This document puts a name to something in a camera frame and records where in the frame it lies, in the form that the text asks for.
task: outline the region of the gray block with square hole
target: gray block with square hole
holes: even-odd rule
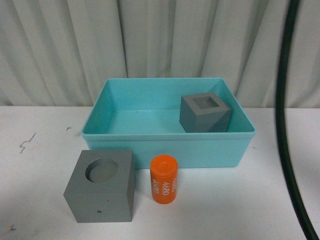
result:
[[[78,223],[132,222],[132,150],[83,150],[64,191]]]
[[[187,133],[226,132],[232,110],[213,92],[181,98],[179,121]]]

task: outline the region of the black cable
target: black cable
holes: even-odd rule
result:
[[[303,233],[308,240],[319,240],[317,233],[312,226],[308,213],[301,198],[294,170],[290,160],[290,153],[287,142],[286,120],[285,120],[285,96],[287,70],[289,63],[290,47],[295,28],[296,16],[299,8],[299,0],[291,0],[289,3],[283,36],[281,52],[278,65],[278,75],[275,95],[275,125],[279,156],[286,186],[291,202],[298,218]]]

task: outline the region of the white table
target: white table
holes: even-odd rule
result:
[[[304,239],[280,166],[274,110],[262,108],[246,109],[257,133],[239,166],[180,169],[168,205],[152,199],[149,170],[137,170],[132,222],[77,223],[63,193],[88,149],[80,131],[90,110],[0,107],[1,240]],[[296,178],[320,235],[320,110],[288,109],[287,121]]]

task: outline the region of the turquoise plastic bin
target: turquoise plastic bin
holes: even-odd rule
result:
[[[181,96],[214,92],[232,108],[227,132],[186,133]],[[256,128],[222,78],[114,78],[105,85],[81,134],[89,149],[132,149],[137,169],[157,155],[179,168],[236,167]]]

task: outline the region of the orange cap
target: orange cap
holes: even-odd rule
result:
[[[170,155],[159,155],[150,163],[151,192],[160,204],[171,203],[177,195],[178,162]]]

